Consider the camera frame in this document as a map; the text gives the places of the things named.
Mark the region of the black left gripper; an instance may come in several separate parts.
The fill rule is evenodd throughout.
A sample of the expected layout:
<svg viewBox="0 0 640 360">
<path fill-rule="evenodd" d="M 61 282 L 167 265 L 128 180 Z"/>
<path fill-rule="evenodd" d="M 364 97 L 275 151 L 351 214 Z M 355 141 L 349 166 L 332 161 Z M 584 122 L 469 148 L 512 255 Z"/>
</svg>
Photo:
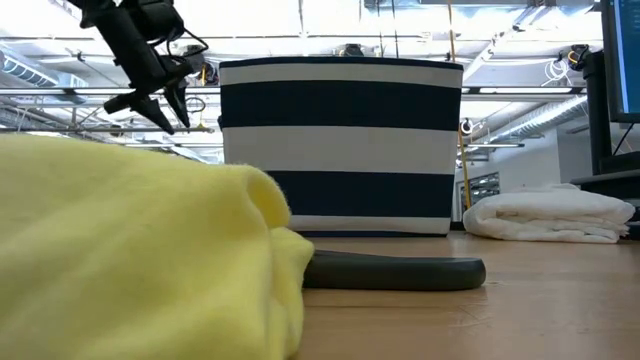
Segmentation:
<svg viewBox="0 0 640 360">
<path fill-rule="evenodd" d="M 149 56 L 133 60 L 127 65 L 127 76 L 130 79 L 129 87 L 135 93 L 118 95 L 105 102 L 103 107 L 108 114 L 130 109 L 166 133 L 173 134 L 174 129 L 162 112 L 159 102 L 148 96 L 165 87 L 165 99 L 181 124 L 189 128 L 190 119 L 186 107 L 187 83 L 184 82 L 184 78 L 199 72 L 204 64 L 202 54 L 178 56 L 158 55 L 152 52 Z"/>
</svg>

